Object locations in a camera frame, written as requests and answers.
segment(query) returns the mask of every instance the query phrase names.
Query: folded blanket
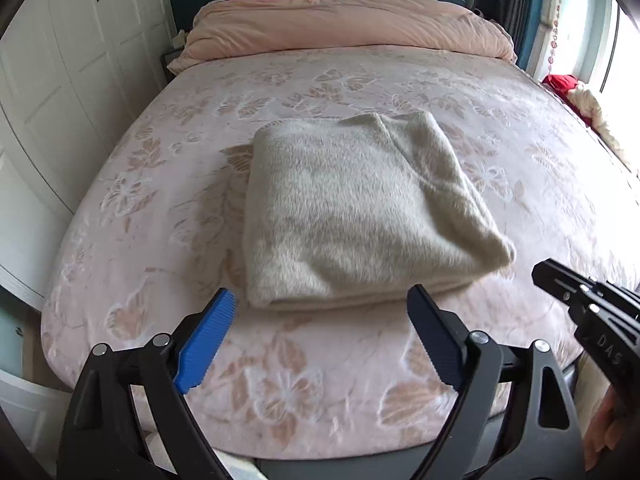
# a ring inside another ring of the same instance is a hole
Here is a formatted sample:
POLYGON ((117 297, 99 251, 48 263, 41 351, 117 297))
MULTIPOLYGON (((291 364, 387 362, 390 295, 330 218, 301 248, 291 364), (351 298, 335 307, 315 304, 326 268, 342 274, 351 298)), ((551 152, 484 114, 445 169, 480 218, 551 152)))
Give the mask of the folded blanket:
POLYGON ((275 310, 404 300, 515 259, 426 112, 261 128, 243 250, 249 302, 275 310))
POLYGON ((179 74, 225 57, 375 44, 516 59, 503 28, 438 0, 232 0, 200 9, 184 51, 168 68, 179 74))

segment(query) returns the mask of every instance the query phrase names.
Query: bed sheet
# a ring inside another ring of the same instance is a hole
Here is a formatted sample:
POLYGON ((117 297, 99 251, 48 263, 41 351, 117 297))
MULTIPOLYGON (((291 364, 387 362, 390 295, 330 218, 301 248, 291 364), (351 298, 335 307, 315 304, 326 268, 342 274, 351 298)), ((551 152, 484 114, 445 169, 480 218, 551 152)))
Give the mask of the bed sheet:
MULTIPOLYGON (((92 345, 171 332, 219 286, 238 316, 187 401, 210 444, 274 459, 359 456, 432 440, 455 400, 404 305, 325 312, 247 307, 241 234, 252 137, 279 118, 430 110, 516 262, 436 298, 500 343, 580 348, 531 283, 548 257, 635 288, 638 194, 621 165, 526 74, 498 59, 399 46, 303 50, 186 70, 132 125, 66 234, 42 316, 53 370, 73 385, 92 345)), ((134 397, 153 428, 143 392, 134 397)), ((504 408, 506 390, 494 411, 504 408)))

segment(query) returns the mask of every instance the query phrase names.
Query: red clothing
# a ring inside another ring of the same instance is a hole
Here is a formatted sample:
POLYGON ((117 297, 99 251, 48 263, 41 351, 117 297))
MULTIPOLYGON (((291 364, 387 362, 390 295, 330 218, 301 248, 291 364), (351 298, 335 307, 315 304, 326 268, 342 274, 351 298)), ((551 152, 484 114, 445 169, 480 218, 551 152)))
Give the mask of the red clothing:
POLYGON ((578 86, 578 80, 575 78, 575 76, 571 74, 567 74, 567 75, 549 74, 542 80, 542 82, 551 86, 555 94, 559 98, 561 98, 562 101, 564 101, 567 104, 567 106, 571 108, 571 110, 573 110, 574 113, 584 121, 584 124, 586 124, 588 127, 591 127, 591 119, 588 117, 583 117, 580 114, 580 110, 578 110, 578 108, 576 108, 573 104, 571 104, 569 102, 569 99, 566 98, 566 93, 569 90, 573 90, 575 87, 578 86))

